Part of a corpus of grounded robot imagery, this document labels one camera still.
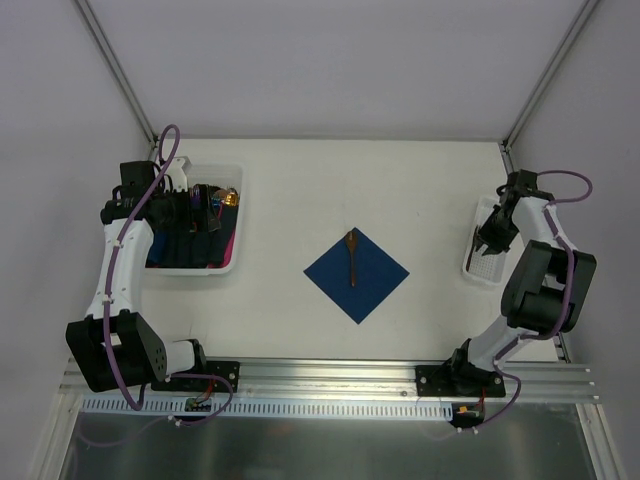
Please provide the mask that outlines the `blue paper napkin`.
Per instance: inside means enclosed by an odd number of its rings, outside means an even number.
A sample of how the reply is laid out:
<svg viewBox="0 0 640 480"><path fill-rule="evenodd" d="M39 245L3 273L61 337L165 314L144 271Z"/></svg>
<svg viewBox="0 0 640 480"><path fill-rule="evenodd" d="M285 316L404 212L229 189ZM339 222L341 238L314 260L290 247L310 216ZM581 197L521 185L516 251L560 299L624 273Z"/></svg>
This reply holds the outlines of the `blue paper napkin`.
<svg viewBox="0 0 640 480"><path fill-rule="evenodd" d="M357 325L410 275L356 227L307 267L304 274Z"/></svg>

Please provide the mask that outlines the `wooden spoon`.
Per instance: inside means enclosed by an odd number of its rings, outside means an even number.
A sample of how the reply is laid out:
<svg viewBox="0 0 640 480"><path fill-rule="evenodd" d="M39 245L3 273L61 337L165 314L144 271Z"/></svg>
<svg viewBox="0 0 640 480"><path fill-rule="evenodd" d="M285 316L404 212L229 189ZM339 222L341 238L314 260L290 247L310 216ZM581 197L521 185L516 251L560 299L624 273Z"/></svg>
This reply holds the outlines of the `wooden spoon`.
<svg viewBox="0 0 640 480"><path fill-rule="evenodd" d="M350 261L350 285L352 288L356 287L357 277L356 277L356 261L355 261L355 252L358 245L358 237L357 233L354 229L350 230L345 235L345 244L347 250L349 252L349 261Z"/></svg>

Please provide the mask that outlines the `wooden fork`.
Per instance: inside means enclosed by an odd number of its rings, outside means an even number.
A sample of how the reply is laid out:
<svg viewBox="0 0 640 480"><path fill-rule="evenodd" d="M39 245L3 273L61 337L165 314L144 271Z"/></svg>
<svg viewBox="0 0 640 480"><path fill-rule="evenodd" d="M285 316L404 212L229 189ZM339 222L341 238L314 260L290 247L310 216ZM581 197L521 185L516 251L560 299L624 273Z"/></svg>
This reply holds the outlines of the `wooden fork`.
<svg viewBox="0 0 640 480"><path fill-rule="evenodd" d="M474 241L471 241L462 265L464 272L486 277L489 277L493 273L496 257L484 255L484 250L485 247L481 247L477 250Z"/></svg>

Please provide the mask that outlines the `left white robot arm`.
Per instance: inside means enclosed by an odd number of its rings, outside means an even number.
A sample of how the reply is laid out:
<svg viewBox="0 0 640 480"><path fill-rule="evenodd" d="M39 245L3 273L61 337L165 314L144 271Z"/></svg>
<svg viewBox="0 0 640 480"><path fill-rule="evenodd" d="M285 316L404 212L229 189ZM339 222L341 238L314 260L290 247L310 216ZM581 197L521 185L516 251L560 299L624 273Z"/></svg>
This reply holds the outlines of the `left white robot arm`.
<svg viewBox="0 0 640 480"><path fill-rule="evenodd" d="M126 162L100 212L105 252L84 319L66 341L94 392L134 386L211 392L214 380L196 339L167 341L142 314L146 269L203 270L224 256L222 207L214 188L190 180L191 162Z"/></svg>

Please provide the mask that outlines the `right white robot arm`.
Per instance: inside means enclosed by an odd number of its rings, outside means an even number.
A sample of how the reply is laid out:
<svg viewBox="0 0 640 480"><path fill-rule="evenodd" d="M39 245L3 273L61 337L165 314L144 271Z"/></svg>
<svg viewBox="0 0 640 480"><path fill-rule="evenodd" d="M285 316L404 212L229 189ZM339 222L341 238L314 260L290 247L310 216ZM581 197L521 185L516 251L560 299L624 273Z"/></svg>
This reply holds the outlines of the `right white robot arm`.
<svg viewBox="0 0 640 480"><path fill-rule="evenodd" d="M510 173L497 190L498 203L473 235L471 250L483 256L507 253L515 238L524 250L506 283L498 318L444 366L458 396L502 386L499 369L508 358L570 331L580 316L597 261L569 240L557 215L563 201L541 190L538 178L528 170Z"/></svg>

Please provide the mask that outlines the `rolled napkin bundles with cutlery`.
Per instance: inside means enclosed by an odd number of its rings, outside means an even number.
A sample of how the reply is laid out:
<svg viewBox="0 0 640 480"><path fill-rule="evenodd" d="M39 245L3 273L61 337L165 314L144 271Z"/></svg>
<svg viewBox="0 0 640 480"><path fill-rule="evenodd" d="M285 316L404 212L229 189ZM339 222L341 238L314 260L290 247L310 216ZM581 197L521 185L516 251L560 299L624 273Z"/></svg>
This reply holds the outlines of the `rolled napkin bundles with cutlery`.
<svg viewBox="0 0 640 480"><path fill-rule="evenodd" d="M191 196L191 212L192 187L186 191ZM194 228L190 232L154 229L153 243L146 259L148 268L220 269L230 263L239 216L240 195L233 188L217 187L221 228L210 233L196 232Z"/></svg>

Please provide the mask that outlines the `white perforated utensil tray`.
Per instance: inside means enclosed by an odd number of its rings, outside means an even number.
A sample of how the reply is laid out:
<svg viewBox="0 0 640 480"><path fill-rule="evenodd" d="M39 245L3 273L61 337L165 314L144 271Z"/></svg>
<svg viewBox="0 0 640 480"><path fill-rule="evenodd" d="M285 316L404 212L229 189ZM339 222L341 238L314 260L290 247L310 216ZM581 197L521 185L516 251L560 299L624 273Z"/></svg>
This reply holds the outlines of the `white perforated utensil tray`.
<svg viewBox="0 0 640 480"><path fill-rule="evenodd" d="M461 267L464 278L487 288L498 287L501 284L507 254L484 255L483 250L476 249L475 240L480 227L489 218L496 203L495 197L481 196L479 198Z"/></svg>

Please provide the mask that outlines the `white plastic bin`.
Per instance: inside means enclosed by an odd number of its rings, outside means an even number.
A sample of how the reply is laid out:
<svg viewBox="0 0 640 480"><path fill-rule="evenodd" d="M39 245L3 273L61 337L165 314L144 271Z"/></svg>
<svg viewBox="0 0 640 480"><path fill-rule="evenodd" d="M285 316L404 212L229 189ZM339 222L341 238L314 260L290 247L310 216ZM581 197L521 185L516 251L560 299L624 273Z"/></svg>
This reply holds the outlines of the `white plastic bin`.
<svg viewBox="0 0 640 480"><path fill-rule="evenodd" d="M147 267L146 272L150 275L182 277L225 275L231 271L237 259L244 215L242 193L243 187L246 185L246 175L243 166L239 163L229 162L207 164L194 164L191 162L191 164L192 166L188 173L189 188L200 183L211 184L225 189L233 188L237 190L240 195L239 216L230 263L220 269L156 269Z"/></svg>

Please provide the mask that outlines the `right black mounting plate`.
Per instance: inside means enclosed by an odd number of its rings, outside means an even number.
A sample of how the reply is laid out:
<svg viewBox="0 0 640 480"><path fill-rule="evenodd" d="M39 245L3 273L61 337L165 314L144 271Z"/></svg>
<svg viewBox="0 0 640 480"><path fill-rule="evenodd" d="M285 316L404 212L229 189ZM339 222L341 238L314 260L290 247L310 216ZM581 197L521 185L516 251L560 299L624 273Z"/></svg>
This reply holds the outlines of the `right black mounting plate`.
<svg viewBox="0 0 640 480"><path fill-rule="evenodd" d="M504 398L506 396L501 376L496 372L473 366L417 365L415 383L419 397Z"/></svg>

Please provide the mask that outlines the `black mounting plate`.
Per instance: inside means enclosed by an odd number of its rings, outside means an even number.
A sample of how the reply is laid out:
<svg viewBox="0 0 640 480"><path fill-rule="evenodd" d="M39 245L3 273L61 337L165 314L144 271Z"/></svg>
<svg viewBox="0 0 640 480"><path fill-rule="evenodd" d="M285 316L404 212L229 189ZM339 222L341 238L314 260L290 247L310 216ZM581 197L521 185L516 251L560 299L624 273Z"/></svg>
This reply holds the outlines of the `black mounting plate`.
<svg viewBox="0 0 640 480"><path fill-rule="evenodd" d="M501 376L496 372L473 366L417 365L415 383L419 397L504 398L506 396Z"/></svg>
<svg viewBox="0 0 640 480"><path fill-rule="evenodd" d="M237 361L207 360L203 366L196 366L186 372L173 374L170 381L159 381L151 384L156 392L204 393L210 385L213 392L227 392L224 382L237 392L240 379L240 363Z"/></svg>

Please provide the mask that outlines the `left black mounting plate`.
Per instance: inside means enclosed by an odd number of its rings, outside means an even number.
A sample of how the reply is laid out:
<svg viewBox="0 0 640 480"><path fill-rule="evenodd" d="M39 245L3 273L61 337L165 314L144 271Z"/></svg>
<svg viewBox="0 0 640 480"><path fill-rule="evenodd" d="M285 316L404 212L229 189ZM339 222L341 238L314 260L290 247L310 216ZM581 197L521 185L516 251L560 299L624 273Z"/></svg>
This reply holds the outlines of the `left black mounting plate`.
<svg viewBox="0 0 640 480"><path fill-rule="evenodd" d="M224 382L237 392L240 379L240 363L237 361L207 360L203 366L196 366L186 372L173 374L170 381L159 381L151 384L156 392L204 393L210 385L213 392L227 392Z"/></svg>

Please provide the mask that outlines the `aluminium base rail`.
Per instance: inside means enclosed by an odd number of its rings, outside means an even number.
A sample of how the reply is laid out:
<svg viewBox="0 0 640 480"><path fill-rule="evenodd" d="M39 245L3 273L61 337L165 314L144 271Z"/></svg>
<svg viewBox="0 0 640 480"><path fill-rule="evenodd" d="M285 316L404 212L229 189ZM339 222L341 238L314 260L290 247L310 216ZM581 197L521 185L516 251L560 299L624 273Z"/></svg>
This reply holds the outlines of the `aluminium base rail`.
<svg viewBox="0 0 640 480"><path fill-rule="evenodd" d="M231 378L242 398L326 400L415 400L416 361L244 358ZM508 396L521 380L523 403L599 404L602 397L591 368L563 362L508 362Z"/></svg>

